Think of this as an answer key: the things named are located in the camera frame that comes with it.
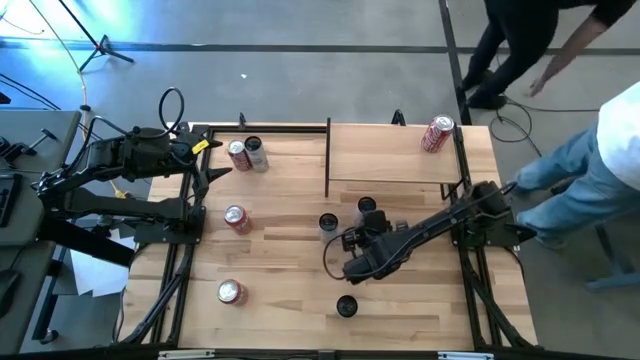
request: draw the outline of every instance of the gray table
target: gray table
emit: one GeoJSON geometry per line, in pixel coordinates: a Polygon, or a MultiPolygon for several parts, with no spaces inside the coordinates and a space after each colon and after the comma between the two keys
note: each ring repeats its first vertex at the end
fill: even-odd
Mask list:
{"type": "MultiPolygon", "coordinates": [[[[67,157],[81,114],[77,111],[0,111],[0,135],[11,143],[32,143],[41,128],[51,131],[58,141],[45,140],[33,157],[21,156],[14,164],[25,170],[53,171],[67,157]]],[[[0,269],[13,261],[21,245],[34,240],[44,214],[40,200],[29,184],[40,178],[38,173],[22,173],[24,183],[16,201],[9,225],[0,228],[0,269]]],[[[48,241],[29,245],[16,262],[22,273],[13,306],[0,319],[0,354],[17,353],[27,331],[31,314],[47,275],[55,244],[48,241]]]]}

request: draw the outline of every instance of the red soda can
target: red soda can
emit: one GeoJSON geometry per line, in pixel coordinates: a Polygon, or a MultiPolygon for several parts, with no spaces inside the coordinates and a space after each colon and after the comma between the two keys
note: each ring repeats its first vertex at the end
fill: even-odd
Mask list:
{"type": "Polygon", "coordinates": [[[240,140],[233,140],[230,142],[228,153],[236,169],[240,171],[247,171],[251,169],[251,161],[249,160],[247,150],[244,148],[244,142],[240,140]]]}
{"type": "Polygon", "coordinates": [[[451,136],[456,123],[448,115],[436,116],[422,137],[422,148],[426,152],[436,153],[442,149],[451,136]]]}
{"type": "Polygon", "coordinates": [[[246,235],[251,232],[253,226],[247,211],[239,205],[231,205],[224,212],[224,221],[238,235],[246,235]]]}
{"type": "Polygon", "coordinates": [[[218,286],[218,300],[223,304],[240,306],[247,302],[249,292],[239,282],[229,279],[218,286]]]}

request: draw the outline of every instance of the can lid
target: can lid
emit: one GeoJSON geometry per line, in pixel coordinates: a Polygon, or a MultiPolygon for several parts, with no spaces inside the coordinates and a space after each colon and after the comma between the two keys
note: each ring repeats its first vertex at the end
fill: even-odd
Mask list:
{"type": "Polygon", "coordinates": [[[330,213],[322,214],[318,225],[324,231],[333,231],[338,228],[338,217],[330,213]]]}
{"type": "Polygon", "coordinates": [[[225,280],[218,287],[218,299],[222,302],[232,302],[238,297],[238,283],[225,280]]]}
{"type": "Polygon", "coordinates": [[[261,145],[262,145],[262,140],[260,140],[260,138],[257,136],[249,136],[247,140],[244,141],[244,147],[248,151],[256,151],[260,149],[261,145]]]}
{"type": "Polygon", "coordinates": [[[244,150],[244,143],[240,140],[233,140],[229,143],[230,154],[240,154],[244,150]]]}
{"type": "Polygon", "coordinates": [[[351,295],[344,295],[338,299],[338,304],[336,305],[338,309],[338,314],[342,317],[352,317],[358,312],[358,302],[351,295]]]}
{"type": "Polygon", "coordinates": [[[231,205],[224,212],[224,219],[230,223],[238,222],[242,219],[244,210],[238,205],[231,205]]]}
{"type": "Polygon", "coordinates": [[[376,208],[376,201],[373,200],[373,198],[365,196],[358,200],[358,210],[360,210],[360,212],[369,212],[375,210],[376,208]]]}
{"type": "Polygon", "coordinates": [[[433,119],[433,124],[438,127],[438,129],[443,131],[452,130],[455,126],[455,122],[452,118],[447,115],[438,115],[433,119]]]}

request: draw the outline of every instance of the gray floor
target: gray floor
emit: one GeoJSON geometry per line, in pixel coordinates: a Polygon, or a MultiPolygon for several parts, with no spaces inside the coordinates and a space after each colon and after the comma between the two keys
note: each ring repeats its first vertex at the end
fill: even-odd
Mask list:
{"type": "MultiPolygon", "coordinates": [[[[314,44],[314,45],[446,45],[437,0],[114,0],[68,1],[95,34],[107,32],[113,41],[175,44],[314,44]]],[[[40,0],[45,15],[65,39],[84,39],[57,2],[40,0]]],[[[475,46],[486,23],[480,1],[449,0],[459,46],[475,46]]],[[[558,47],[588,10],[566,11],[553,46],[558,47]]],[[[636,6],[594,48],[640,48],[636,6]]],[[[15,1],[7,19],[31,30],[46,28],[26,1],[15,1]]],[[[27,37],[0,22],[0,35],[27,37]]],[[[45,31],[42,37],[52,34],[45,31]]],[[[81,61],[88,53],[74,51],[81,61]]],[[[169,86],[186,97],[187,121],[235,121],[242,111],[249,121],[323,121],[386,123],[396,108],[411,123],[425,123],[438,113],[454,117],[448,57],[443,54],[215,53],[129,52],[135,64],[100,58],[85,72],[90,105],[122,127],[157,126],[157,102],[169,86]]],[[[548,58],[508,90],[514,100],[552,109],[598,108],[604,101],[640,80],[637,57],[581,56],[536,99],[524,91],[548,58]]],[[[460,57],[466,68],[468,56],[460,57]]],[[[82,101],[80,82],[66,54],[47,47],[0,49],[2,73],[33,86],[64,109],[82,101]]],[[[41,107],[4,86],[12,106],[41,107]]],[[[175,110],[167,104],[167,113],[175,110]]],[[[520,110],[503,111],[521,124],[520,110]]],[[[596,120],[596,114],[533,113],[532,137],[542,152],[551,151],[596,120]]],[[[488,125],[495,113],[472,112],[474,123],[488,125]]],[[[519,134],[497,124],[499,136],[519,134]]],[[[109,136],[106,128],[98,134],[109,136]]],[[[76,139],[74,150],[79,146],[76,139]]],[[[526,143],[494,142],[503,180],[535,158],[526,143]]],[[[144,197],[148,185],[119,181],[144,197]]],[[[97,193],[111,194],[106,184],[91,184],[97,193]]],[[[534,203],[514,204],[518,208],[534,203]]],[[[640,243],[635,217],[609,223],[612,239],[635,256],[640,243]]],[[[539,341],[553,350],[638,358],[640,288],[589,293],[584,281],[607,273],[606,259],[592,230],[571,237],[560,253],[535,243],[523,246],[527,290],[539,341]]],[[[41,346],[26,340],[22,351],[68,349],[107,344],[117,297],[93,300],[63,298],[54,313],[53,328],[61,338],[41,346]]]]}

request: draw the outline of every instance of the white paper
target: white paper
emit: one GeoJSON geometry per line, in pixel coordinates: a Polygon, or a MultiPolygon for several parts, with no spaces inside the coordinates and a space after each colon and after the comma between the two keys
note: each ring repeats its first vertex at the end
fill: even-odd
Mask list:
{"type": "MultiPolygon", "coordinates": [[[[120,239],[118,229],[111,230],[110,239],[130,249],[135,247],[133,237],[120,239]]],[[[129,279],[129,269],[124,266],[99,260],[74,250],[71,250],[71,260],[78,295],[92,290],[93,297],[118,293],[124,289],[129,279]]]]}

